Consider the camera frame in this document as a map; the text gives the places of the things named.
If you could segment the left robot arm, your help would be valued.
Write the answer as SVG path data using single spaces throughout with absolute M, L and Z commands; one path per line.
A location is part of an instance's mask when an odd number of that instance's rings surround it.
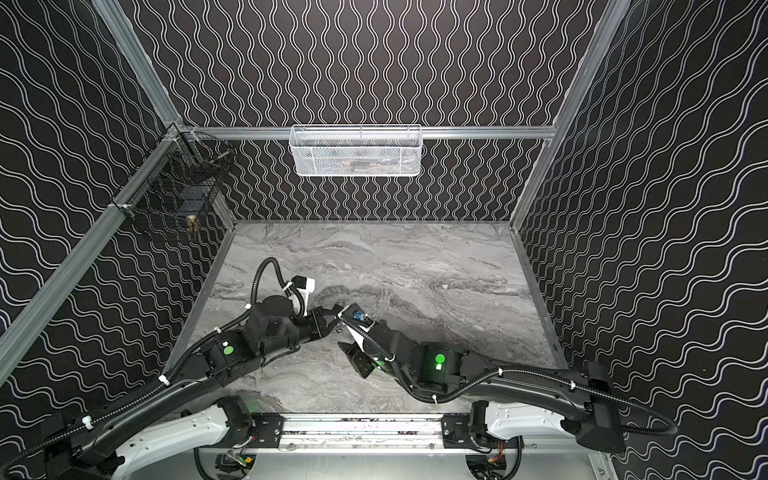
M 38 456 L 48 479 L 119 479 L 185 450 L 248 443 L 252 416 L 237 396 L 177 420 L 167 417 L 327 337 L 341 308 L 309 308 L 309 284 L 306 277 L 286 279 L 278 260 L 266 258 L 254 275 L 245 312 L 195 341 L 137 392 L 70 420 L 48 420 L 41 442 L 2 464 L 2 478 L 12 478 L 13 467 Z

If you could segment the white mesh basket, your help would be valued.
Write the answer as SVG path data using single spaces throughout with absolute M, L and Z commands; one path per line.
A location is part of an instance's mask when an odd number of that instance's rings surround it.
M 424 150 L 418 124 L 297 124 L 289 133 L 304 177 L 415 177 Z

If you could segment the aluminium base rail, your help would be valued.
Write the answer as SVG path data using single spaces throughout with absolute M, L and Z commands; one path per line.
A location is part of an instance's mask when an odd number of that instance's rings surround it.
M 561 416 L 541 408 L 509 404 L 482 413 L 409 415 L 257 414 L 248 432 L 236 433 L 222 409 L 149 427 L 117 448 L 127 462 L 159 461 L 194 448 L 281 454 L 453 454 L 512 451 L 584 453 Z

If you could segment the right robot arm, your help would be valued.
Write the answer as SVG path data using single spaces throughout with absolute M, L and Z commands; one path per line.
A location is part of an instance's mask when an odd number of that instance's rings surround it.
M 357 304 L 336 318 L 353 335 L 356 352 L 370 369 L 381 369 L 414 400 L 442 405 L 474 398 L 471 417 L 482 439 L 509 440 L 518 429 L 504 426 L 509 404 L 553 413 L 558 430 L 581 447 L 622 453 L 627 434 L 673 436 L 668 416 L 615 394 L 606 369 L 589 362 L 582 369 L 547 369 L 506 363 L 440 342 L 417 342 L 376 321 Z

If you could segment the brass bell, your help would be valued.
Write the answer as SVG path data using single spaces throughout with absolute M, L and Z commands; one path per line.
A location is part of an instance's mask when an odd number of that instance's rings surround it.
M 199 234 L 199 221 L 198 217 L 196 215 L 188 215 L 185 218 L 186 221 L 186 232 L 191 237 L 194 238 Z

